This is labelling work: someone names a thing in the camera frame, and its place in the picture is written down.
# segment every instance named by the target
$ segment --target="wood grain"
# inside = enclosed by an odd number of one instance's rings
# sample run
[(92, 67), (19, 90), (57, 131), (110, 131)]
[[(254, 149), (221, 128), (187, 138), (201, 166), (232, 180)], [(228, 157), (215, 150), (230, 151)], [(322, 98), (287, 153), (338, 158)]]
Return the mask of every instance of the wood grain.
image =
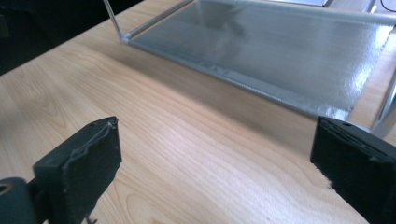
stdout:
[[(132, 30), (177, 2), (118, 19)], [(0, 178), (30, 180), (37, 160), (112, 115), (123, 163), (99, 223), (366, 223), (310, 163), (313, 119), (122, 45), (110, 21), (0, 77)]]

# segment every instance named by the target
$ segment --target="black object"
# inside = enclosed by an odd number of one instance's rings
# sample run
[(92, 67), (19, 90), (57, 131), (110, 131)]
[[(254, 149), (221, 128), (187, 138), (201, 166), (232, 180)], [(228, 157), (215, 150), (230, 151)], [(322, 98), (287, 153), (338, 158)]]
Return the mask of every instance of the black object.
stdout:
[(396, 223), (396, 147), (350, 123), (320, 117), (311, 161), (370, 223)]
[(34, 165), (35, 178), (0, 181), (0, 223), (81, 223), (121, 163), (117, 118), (99, 119)]

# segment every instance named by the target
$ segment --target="wooden table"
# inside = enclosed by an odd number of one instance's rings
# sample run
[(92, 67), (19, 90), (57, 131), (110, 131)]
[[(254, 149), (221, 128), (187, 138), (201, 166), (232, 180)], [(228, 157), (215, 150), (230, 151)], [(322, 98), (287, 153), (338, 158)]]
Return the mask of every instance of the wooden table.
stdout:
[[(129, 31), (177, 0), (147, 0)], [(371, 125), (395, 67), (392, 35), (351, 120)], [(120, 119), (123, 163), (99, 223), (365, 223), (309, 161), (316, 121), (122, 45), (110, 21), (0, 77), (0, 178), (85, 124)], [(396, 144), (396, 132), (387, 138)]]

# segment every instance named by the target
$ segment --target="dark background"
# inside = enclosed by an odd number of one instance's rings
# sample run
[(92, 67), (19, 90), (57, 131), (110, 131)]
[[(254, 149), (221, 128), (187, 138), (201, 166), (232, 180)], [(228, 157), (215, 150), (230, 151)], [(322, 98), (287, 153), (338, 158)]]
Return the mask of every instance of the dark background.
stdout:
[[(115, 14), (142, 0), (109, 0)], [(103, 0), (0, 0), (0, 75), (108, 19)]]

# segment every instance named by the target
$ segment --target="transparent plastic sheet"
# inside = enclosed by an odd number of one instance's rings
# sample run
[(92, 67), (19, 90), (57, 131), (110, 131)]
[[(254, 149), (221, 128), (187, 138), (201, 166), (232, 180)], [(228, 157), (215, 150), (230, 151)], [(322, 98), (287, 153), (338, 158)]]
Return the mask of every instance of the transparent plastic sheet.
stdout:
[(347, 119), (396, 19), (248, 0), (195, 0), (128, 44), (312, 116)]

